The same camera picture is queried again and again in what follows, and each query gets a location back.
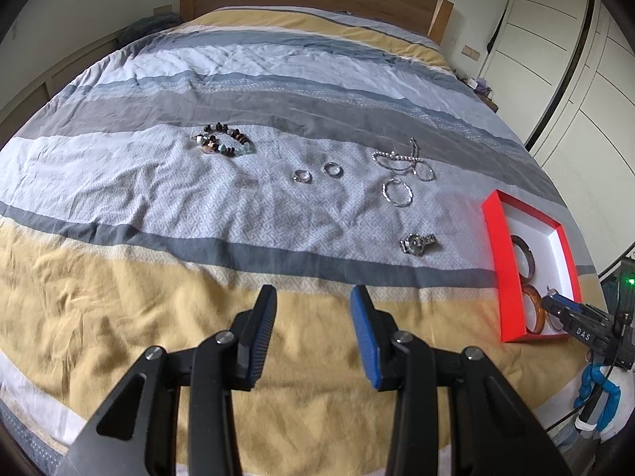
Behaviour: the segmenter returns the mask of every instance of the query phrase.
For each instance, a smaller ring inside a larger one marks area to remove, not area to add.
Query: dark brown bangle
[[[540,334],[545,329],[545,319],[547,319],[547,311],[541,306],[542,297],[533,286],[530,284],[523,285],[523,293],[531,299],[533,303],[533,309],[536,311],[536,325],[533,329],[526,327],[528,332],[534,334]]]
[[[518,272],[520,283],[527,284],[533,279],[533,276],[536,274],[536,260],[533,258],[533,254],[531,254],[529,245],[527,245],[525,240],[523,240],[520,236],[516,236],[515,234],[512,235],[512,243],[518,246],[518,248],[523,251],[525,259],[527,260],[527,268],[529,270],[527,276],[524,276],[523,274]]]

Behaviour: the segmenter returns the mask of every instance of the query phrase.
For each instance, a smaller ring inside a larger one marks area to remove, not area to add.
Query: bedsheet
[[[203,153],[191,138],[217,122],[254,151]],[[400,209],[371,155],[407,155],[410,138],[436,180],[402,176],[414,198]],[[326,162],[344,175],[326,176]],[[353,284],[433,346],[481,346],[543,424],[571,409],[582,346],[499,342],[481,203],[500,189],[562,223],[583,298],[604,307],[584,239],[519,139],[425,37],[345,13],[220,9],[91,66],[0,166],[0,416],[46,474],[147,346],[196,346],[262,284],[278,292],[264,374],[234,393],[249,473],[385,467],[394,394],[364,377]],[[312,183],[294,182],[297,169]],[[440,248],[404,254],[412,232]]]

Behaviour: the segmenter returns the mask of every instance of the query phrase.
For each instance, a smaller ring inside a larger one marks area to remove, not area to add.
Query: hand
[[[588,365],[582,373],[582,383],[579,397],[573,403],[574,407],[583,404],[593,390],[593,383],[602,384],[608,372],[607,365]],[[626,425],[635,409],[635,378],[630,370],[613,367],[602,390],[608,392],[608,400],[599,416],[597,430],[601,442],[612,438]]]

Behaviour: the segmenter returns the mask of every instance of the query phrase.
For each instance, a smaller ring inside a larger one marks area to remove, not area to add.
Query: wall outlet
[[[470,59],[477,61],[481,57],[481,53],[477,52],[473,48],[470,48],[468,45],[463,46],[463,51],[461,52],[463,55],[468,56]]]
[[[154,7],[154,9],[152,9],[152,15],[169,14],[170,12],[172,12],[172,4]]]

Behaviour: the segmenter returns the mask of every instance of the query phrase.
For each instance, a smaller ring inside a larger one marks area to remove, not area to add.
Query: box
[[[527,342],[566,337],[565,333],[557,331],[558,320],[552,317],[545,321],[540,334],[530,332],[535,328],[537,314],[531,300],[523,294],[519,276],[519,270],[528,275],[528,266],[522,250],[511,239],[511,235],[520,236],[531,249],[535,275],[529,284],[541,297],[549,288],[581,302],[578,274],[562,225],[522,200],[498,190],[484,201],[483,214],[498,282],[501,340]]]

